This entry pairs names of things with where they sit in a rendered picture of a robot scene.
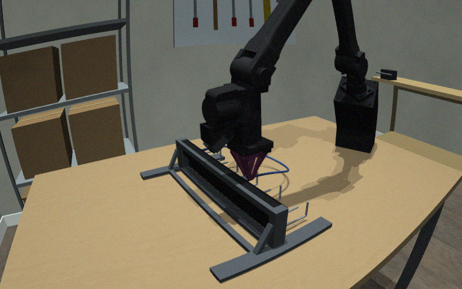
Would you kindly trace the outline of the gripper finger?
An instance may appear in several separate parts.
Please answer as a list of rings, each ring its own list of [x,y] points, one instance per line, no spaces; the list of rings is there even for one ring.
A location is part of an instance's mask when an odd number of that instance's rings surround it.
[[[239,168],[240,168],[242,174],[243,174],[244,176],[246,176],[246,174],[245,174],[245,172],[244,172],[244,169],[243,169],[243,166],[242,166],[242,164],[241,164],[241,162],[240,162],[240,159],[239,159],[239,154],[237,154],[237,153],[235,153],[234,151],[231,151],[231,150],[230,150],[230,153],[232,154],[232,157],[233,157],[234,160],[236,161],[237,165],[239,166]],[[249,161],[249,168],[250,168],[250,172],[251,172],[251,173],[252,173],[252,170],[253,170],[253,166],[254,166],[255,159],[256,159],[256,158],[250,159],[250,161]]]
[[[258,171],[260,165],[262,164],[262,162],[265,159],[267,154],[265,154],[263,152],[260,152],[258,154],[250,155],[248,157],[242,157],[242,156],[239,155],[240,162],[241,162],[241,164],[243,166],[244,172],[245,172],[245,174],[247,176],[247,179],[249,181],[251,181],[251,180],[253,180],[255,178],[255,176],[257,174],[257,171]],[[257,158],[257,160],[256,160],[256,163],[254,165],[254,169],[253,169],[252,173],[250,173],[250,168],[249,168],[248,162],[250,161],[250,159],[253,159],[253,158]]]

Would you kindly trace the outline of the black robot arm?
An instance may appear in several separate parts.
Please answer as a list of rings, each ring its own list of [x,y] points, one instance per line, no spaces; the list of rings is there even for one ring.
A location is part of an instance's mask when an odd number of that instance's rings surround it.
[[[261,29],[233,59],[231,83],[207,90],[202,103],[206,122],[200,123],[200,135],[213,154],[230,140],[241,146],[257,143],[257,120],[251,118],[261,116],[260,94],[268,92],[283,46],[311,1],[280,0]],[[363,102],[374,90],[366,85],[368,61],[357,43],[351,0],[332,0],[332,4],[339,36],[334,66],[347,75],[340,88]],[[238,120],[239,117],[248,120]]]

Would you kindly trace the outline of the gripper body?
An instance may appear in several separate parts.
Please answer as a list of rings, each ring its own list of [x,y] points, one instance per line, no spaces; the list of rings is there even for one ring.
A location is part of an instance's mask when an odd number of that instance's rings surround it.
[[[248,146],[241,146],[234,141],[229,141],[227,148],[235,153],[239,154],[242,157],[248,157],[250,155],[258,154],[263,152],[265,154],[271,152],[271,149],[274,147],[274,142],[262,137],[262,122],[260,117],[252,117],[251,120],[257,120],[257,143],[251,144]],[[267,150],[268,149],[268,150]]]

